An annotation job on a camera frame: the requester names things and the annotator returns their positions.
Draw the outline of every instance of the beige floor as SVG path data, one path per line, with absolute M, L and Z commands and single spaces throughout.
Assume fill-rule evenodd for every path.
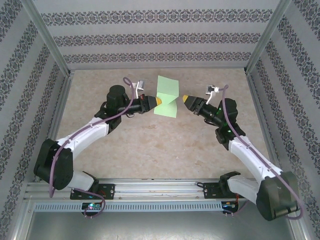
M 58 138 L 85 125 L 106 100 L 109 88 L 145 80 L 146 95 L 156 95 L 158 75 L 179 80 L 177 118 L 153 111 L 122 117 L 118 128 L 85 149 L 74 168 L 98 178 L 218 178 L 230 171 L 245 177 L 251 173 L 242 162 L 220 145 L 215 127 L 204 123 L 184 106 L 181 96 L 207 98 L 206 85 L 229 84 L 226 96 L 236 100 L 237 122 L 253 144 L 268 156 L 257 114 L 243 69 L 164 68 L 77 70 L 63 113 Z M 218 106 L 222 94 L 213 99 Z

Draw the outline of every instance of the green cardboard piece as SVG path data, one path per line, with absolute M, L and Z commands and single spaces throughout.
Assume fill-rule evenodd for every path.
M 166 117 L 177 117 L 176 98 L 179 97 L 179 81 L 167 77 L 158 76 L 157 98 L 162 103 L 154 108 L 154 114 Z
M 176 101 L 172 101 L 169 104 L 155 107 L 154 114 L 162 115 L 165 117 L 176 118 L 177 117 L 177 103 Z

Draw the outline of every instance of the patterned wallpaper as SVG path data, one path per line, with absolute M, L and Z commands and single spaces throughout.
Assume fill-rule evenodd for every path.
M 68 67 L 244 67 L 279 0 L 35 1 Z
M 293 1 L 251 72 L 281 167 L 298 179 L 314 239 L 320 239 L 319 15 L 317 1 Z
M 66 79 L 19 0 L 0 0 L 0 239 L 9 237 Z

